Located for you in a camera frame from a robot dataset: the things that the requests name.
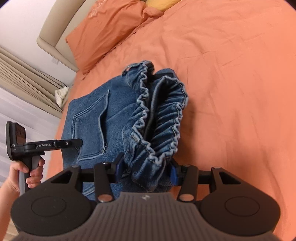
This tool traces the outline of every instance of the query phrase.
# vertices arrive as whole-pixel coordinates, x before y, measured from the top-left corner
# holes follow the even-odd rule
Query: hand
[[[28,177],[26,179],[26,182],[28,183],[28,188],[37,187],[41,183],[40,181],[43,178],[42,172],[44,164],[44,159],[40,158],[38,162],[39,166],[36,169],[32,170],[30,172],[31,177]],[[28,173],[29,168],[21,161],[12,162],[10,164],[9,175],[6,181],[8,182],[10,188],[16,193],[20,192],[18,171]]]

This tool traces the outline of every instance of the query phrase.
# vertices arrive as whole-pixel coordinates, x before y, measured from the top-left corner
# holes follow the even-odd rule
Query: beige headboard
[[[37,44],[74,71],[78,71],[65,37],[86,17],[96,0],[56,0],[41,29]]]

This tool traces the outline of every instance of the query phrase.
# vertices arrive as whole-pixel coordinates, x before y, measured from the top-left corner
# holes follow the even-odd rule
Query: finger
[[[26,179],[26,183],[27,184],[36,184],[36,183],[39,183],[42,178],[43,178],[42,174],[40,176],[37,176],[37,177],[28,177]]]
[[[40,158],[39,166],[42,167],[44,164],[45,164],[45,160],[43,158]]]
[[[28,188],[35,188],[37,186],[39,186],[41,183],[34,183],[34,184],[28,184]]]
[[[10,165],[10,171],[29,172],[29,168],[21,161],[15,161]]]
[[[40,176],[43,172],[43,167],[37,167],[36,169],[32,170],[30,172],[30,176],[31,177],[37,177],[37,176]]]

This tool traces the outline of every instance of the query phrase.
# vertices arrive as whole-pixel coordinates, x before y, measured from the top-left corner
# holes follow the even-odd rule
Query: blue denim jeans
[[[62,138],[81,138],[83,145],[62,150],[64,168],[92,168],[124,152],[126,171],[111,184],[115,198],[121,191],[165,192],[172,186],[166,167],[178,150],[188,96],[173,70],[153,72],[150,61],[131,64],[69,104]],[[83,194],[94,200],[94,184],[85,183]]]

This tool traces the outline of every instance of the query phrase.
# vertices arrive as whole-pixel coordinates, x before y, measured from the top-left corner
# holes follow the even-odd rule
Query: gray ribbed surface
[[[114,202],[97,205],[78,229],[55,237],[21,233],[14,241],[279,241],[271,232],[255,237],[222,233],[210,226],[193,204],[178,202],[170,193],[121,193]]]

